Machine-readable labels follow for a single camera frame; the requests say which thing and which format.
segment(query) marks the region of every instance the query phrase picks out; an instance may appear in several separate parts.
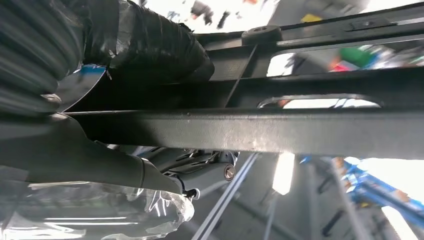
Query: plastic wrap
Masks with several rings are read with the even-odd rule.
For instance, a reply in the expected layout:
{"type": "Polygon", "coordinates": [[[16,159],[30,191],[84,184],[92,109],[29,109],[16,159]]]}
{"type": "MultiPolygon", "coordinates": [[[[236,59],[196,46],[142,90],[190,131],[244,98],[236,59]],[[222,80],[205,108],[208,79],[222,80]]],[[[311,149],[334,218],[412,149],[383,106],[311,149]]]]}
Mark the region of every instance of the plastic wrap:
{"type": "Polygon", "coordinates": [[[194,214],[187,198],[166,191],[95,182],[26,183],[22,191],[23,183],[1,189],[1,208],[15,209],[3,223],[4,240],[151,240],[194,214]]]}

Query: metal bar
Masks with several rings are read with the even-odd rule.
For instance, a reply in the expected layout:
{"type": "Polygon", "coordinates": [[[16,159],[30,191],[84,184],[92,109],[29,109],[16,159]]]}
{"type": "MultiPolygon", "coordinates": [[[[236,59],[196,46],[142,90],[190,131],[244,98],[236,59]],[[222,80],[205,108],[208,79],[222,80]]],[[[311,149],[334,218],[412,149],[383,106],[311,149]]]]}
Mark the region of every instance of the metal bar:
{"type": "Polygon", "coordinates": [[[360,240],[371,240],[372,238],[369,235],[369,233],[365,230],[364,226],[362,225],[361,220],[359,219],[355,211],[355,207],[352,204],[352,201],[349,199],[348,195],[346,194],[345,186],[343,185],[343,182],[339,175],[339,171],[334,161],[331,161],[331,170],[335,177],[337,190],[341,197],[343,208],[347,213],[347,217],[349,218],[350,224],[352,225],[352,229],[356,238],[360,240]]]}
{"type": "Polygon", "coordinates": [[[309,193],[309,224],[310,224],[310,240],[318,240],[320,238],[320,219],[317,193],[317,176],[315,166],[306,164],[308,176],[308,193],[309,193]]]}
{"type": "Polygon", "coordinates": [[[253,108],[286,95],[352,94],[385,107],[423,107],[422,75],[424,67],[244,78],[228,106],[253,108]]]}
{"type": "Polygon", "coordinates": [[[237,173],[235,179],[228,185],[225,192],[219,198],[218,202],[210,211],[209,215],[206,217],[204,222],[201,224],[197,232],[194,234],[191,240],[207,240],[221,215],[223,214],[225,208],[227,207],[230,200],[233,198],[236,191],[239,189],[243,180],[246,178],[250,168],[253,163],[255,163],[258,158],[259,153],[251,154],[246,162],[241,167],[240,171],[237,173]]]}
{"type": "Polygon", "coordinates": [[[424,159],[421,108],[225,108],[67,114],[81,124],[91,140],[107,144],[424,159]]]}
{"type": "Polygon", "coordinates": [[[271,204],[268,209],[268,220],[266,221],[265,233],[263,234],[263,240],[268,240],[270,238],[271,228],[274,221],[274,216],[276,214],[277,200],[279,194],[275,195],[271,201],[271,204]]]}
{"type": "MultiPolygon", "coordinates": [[[[375,19],[387,19],[390,23],[404,21],[414,18],[422,17],[423,4],[416,4],[414,6],[399,7],[378,12],[362,13],[356,15],[349,15],[345,17],[338,17],[326,19],[319,22],[300,23],[295,25],[282,26],[282,41],[283,45],[292,45],[297,43],[310,43],[310,44],[328,44],[331,41],[345,41],[358,39],[371,40],[379,38],[382,35],[390,37],[390,34],[403,35],[402,31],[410,28],[403,28],[401,26],[385,26],[372,29],[356,30],[354,32],[347,31],[347,28],[352,23],[371,21],[375,19]]],[[[237,48],[242,45],[241,35],[243,32],[231,33],[216,33],[213,35],[200,34],[198,38],[202,45],[208,51],[237,48]]]]}

